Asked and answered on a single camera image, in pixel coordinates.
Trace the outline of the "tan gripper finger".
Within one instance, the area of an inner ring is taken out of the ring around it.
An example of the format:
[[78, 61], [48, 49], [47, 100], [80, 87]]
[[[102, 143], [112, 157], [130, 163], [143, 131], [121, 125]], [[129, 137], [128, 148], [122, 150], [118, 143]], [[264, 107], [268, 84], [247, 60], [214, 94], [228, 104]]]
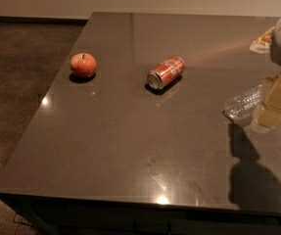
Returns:
[[268, 54], [270, 52], [270, 46], [272, 42], [272, 36], [275, 27], [268, 29], [263, 35], [257, 38], [250, 46], [252, 52], [258, 54]]
[[273, 129], [281, 121], [281, 71], [268, 77], [260, 89], [251, 129]]

